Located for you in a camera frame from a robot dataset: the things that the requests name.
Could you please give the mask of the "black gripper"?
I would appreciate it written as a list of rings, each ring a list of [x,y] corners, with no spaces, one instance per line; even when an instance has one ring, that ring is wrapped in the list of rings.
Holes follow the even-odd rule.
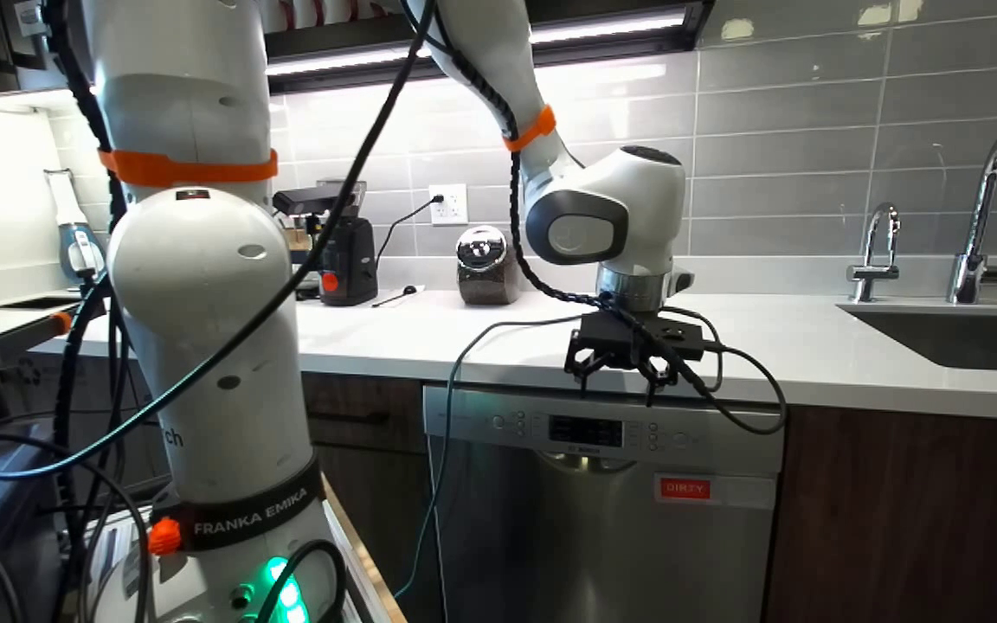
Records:
[[[567,338],[564,369],[586,386],[601,368],[638,369],[647,380],[642,401],[680,377],[685,360],[702,356],[702,329],[626,310],[591,310]]]

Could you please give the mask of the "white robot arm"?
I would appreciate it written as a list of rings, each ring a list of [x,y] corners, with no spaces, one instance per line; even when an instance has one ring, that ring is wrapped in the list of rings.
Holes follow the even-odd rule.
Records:
[[[647,316],[680,223],[680,164],[567,153],[540,95],[526,0],[402,0],[414,43],[486,105],[515,232],[591,262],[595,299]],[[107,272],[159,401],[169,497],[98,585],[87,623],[332,623],[345,571],[296,369],[288,230],[274,217],[265,30],[255,0],[84,0],[92,88],[129,190]]]

